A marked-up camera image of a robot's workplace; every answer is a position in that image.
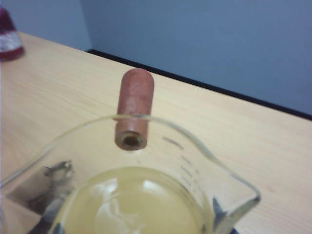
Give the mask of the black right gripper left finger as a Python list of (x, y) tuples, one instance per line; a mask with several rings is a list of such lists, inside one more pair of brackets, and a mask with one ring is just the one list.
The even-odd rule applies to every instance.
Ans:
[(27, 202), (32, 211), (40, 214), (40, 220), (29, 231), (30, 234), (49, 233), (62, 205), (73, 190), (73, 174), (70, 160), (44, 167), (43, 175), (48, 178), (48, 188)]

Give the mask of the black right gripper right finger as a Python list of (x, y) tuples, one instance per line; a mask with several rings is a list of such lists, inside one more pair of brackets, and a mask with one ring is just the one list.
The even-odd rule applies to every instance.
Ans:
[(227, 217), (227, 212), (221, 208), (216, 197), (213, 197), (213, 233), (214, 234), (234, 234), (234, 228), (226, 227), (225, 221)]

